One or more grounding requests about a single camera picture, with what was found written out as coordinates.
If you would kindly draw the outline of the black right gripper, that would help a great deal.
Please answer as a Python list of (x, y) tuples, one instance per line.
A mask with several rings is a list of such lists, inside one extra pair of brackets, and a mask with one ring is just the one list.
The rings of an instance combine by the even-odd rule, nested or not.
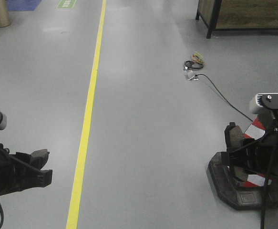
[(239, 147), (228, 147), (221, 152), (221, 161), (225, 166), (248, 167), (255, 172), (278, 176), (278, 127), (266, 130), (257, 140), (245, 138)]

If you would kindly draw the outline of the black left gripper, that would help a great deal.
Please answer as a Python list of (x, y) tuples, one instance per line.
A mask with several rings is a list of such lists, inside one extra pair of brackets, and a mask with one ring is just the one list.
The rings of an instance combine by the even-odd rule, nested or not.
[(0, 196), (34, 187), (46, 187), (52, 182), (52, 170), (33, 166), (33, 154), (10, 154), (0, 143)]

